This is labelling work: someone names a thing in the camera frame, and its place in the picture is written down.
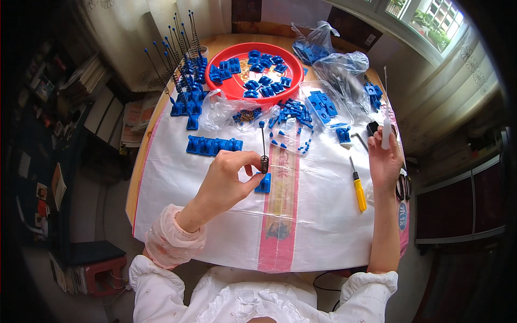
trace yellow screwdriver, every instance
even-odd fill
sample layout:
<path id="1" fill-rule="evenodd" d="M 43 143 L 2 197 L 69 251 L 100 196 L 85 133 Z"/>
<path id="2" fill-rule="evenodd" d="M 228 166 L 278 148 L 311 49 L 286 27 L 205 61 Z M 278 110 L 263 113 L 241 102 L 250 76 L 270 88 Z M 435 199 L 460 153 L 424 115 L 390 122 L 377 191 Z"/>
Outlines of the yellow screwdriver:
<path id="1" fill-rule="evenodd" d="M 352 169 L 354 170 L 354 185 L 356 187 L 357 194 L 357 202 L 359 203 L 359 210 L 363 212 L 366 210 L 366 200 L 364 199 L 364 191 L 362 190 L 361 180 L 359 179 L 359 175 L 354 167 L 354 161 L 352 160 L 352 156 L 350 156 L 350 163 L 352 163 Z"/>

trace ruffled cuff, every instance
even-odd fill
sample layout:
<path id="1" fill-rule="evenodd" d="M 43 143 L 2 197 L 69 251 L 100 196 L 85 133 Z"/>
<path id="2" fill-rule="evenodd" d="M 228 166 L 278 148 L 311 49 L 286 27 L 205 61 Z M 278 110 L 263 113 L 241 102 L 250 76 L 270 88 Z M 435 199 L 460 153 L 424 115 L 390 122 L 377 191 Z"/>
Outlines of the ruffled cuff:
<path id="1" fill-rule="evenodd" d="M 181 210 L 183 207 L 174 204 L 166 206 L 145 234 L 147 253 L 156 265 L 164 269 L 173 269 L 188 262 L 205 246 L 204 226 L 190 233 L 176 223 L 176 215 Z"/>
<path id="2" fill-rule="evenodd" d="M 341 287 L 341 304 L 349 300 L 355 292 L 370 283 L 380 283 L 386 286 L 389 293 L 384 293 L 384 303 L 388 301 L 391 295 L 397 291 L 397 281 L 399 275 L 395 271 L 390 271 L 385 274 L 374 274 L 370 272 L 357 272 L 350 276 L 350 278 Z"/>

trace hand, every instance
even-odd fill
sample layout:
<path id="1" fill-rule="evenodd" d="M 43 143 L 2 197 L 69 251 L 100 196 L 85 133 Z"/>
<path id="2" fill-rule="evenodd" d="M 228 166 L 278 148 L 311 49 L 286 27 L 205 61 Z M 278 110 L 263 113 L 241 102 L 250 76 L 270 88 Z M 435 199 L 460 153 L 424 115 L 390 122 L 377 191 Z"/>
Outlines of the hand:
<path id="1" fill-rule="evenodd" d="M 176 223 L 185 231 L 194 232 L 216 215 L 231 209 L 264 178 L 262 173 L 253 174 L 252 165 L 260 169 L 260 156 L 254 151 L 219 151 L 197 195 L 176 216 Z M 239 180 L 238 172 L 243 166 L 251 177 L 247 182 Z"/>
<path id="2" fill-rule="evenodd" d="M 389 134 L 390 147 L 387 150 L 381 148 L 382 138 L 383 126 L 379 126 L 373 137 L 368 138 L 370 175 L 374 191 L 394 194 L 404 160 L 395 134 L 393 132 Z"/>

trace cabinet door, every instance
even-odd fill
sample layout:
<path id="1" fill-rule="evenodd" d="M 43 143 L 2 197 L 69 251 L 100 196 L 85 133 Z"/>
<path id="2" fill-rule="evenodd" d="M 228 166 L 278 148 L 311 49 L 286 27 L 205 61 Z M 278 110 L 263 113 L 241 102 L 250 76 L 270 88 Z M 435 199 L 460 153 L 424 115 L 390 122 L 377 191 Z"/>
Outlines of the cabinet door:
<path id="1" fill-rule="evenodd" d="M 417 195 L 416 239 L 472 235 L 474 197 L 472 177 Z"/>
<path id="2" fill-rule="evenodd" d="M 501 197 L 498 162 L 474 174 L 474 188 L 476 197 L 475 233 L 504 225 L 508 213 L 503 207 Z"/>

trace white curtain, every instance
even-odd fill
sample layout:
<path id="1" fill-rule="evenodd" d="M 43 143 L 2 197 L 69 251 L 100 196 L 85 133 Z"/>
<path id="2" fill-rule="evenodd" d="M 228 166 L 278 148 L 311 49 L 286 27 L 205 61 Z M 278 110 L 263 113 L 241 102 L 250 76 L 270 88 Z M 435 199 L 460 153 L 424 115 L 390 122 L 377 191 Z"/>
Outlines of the white curtain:
<path id="1" fill-rule="evenodd" d="M 404 152 L 422 154 L 470 120 L 497 91 L 494 68 L 469 28 L 436 71 L 396 107 Z"/>
<path id="2" fill-rule="evenodd" d="M 162 88 L 156 71 L 144 52 L 148 49 L 158 72 L 165 67 L 162 40 L 169 38 L 169 25 L 184 22 L 189 41 L 192 33 L 189 12 L 194 12 L 196 32 L 200 39 L 214 34 L 230 33 L 231 0 L 76 0 L 83 23 L 98 43 L 111 66 L 131 91 Z M 160 54 L 153 46 L 156 41 Z"/>

